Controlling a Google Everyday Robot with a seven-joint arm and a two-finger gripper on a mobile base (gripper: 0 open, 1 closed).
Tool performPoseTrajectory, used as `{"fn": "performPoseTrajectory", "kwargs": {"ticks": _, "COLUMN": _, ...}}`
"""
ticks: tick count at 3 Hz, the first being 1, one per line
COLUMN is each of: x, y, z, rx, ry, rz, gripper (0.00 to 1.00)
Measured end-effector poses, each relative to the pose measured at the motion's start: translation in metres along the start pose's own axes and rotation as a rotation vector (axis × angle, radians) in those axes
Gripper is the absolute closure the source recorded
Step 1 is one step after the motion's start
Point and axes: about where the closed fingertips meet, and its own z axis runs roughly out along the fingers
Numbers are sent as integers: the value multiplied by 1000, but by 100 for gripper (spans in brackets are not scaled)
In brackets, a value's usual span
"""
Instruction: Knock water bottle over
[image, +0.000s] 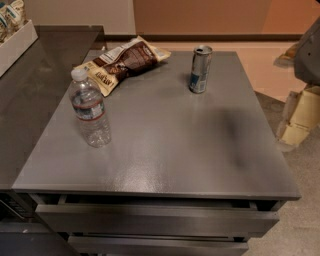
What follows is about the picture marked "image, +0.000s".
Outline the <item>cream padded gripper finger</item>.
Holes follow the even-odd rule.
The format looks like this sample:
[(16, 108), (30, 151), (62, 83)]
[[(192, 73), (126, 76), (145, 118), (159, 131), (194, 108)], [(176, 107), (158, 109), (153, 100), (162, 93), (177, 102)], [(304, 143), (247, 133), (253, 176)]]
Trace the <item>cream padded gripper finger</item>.
[(291, 91), (277, 128), (276, 143), (282, 152), (297, 148), (320, 124), (320, 87), (307, 84), (301, 92)]

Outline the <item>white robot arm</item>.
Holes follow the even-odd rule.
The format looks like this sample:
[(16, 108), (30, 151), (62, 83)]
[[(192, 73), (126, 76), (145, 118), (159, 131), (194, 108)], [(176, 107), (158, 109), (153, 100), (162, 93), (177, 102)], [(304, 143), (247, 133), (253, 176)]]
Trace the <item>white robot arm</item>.
[(277, 63), (291, 64), (295, 77), (306, 84), (301, 92), (289, 93), (277, 128), (277, 146), (282, 152), (289, 152), (320, 123), (320, 17)]

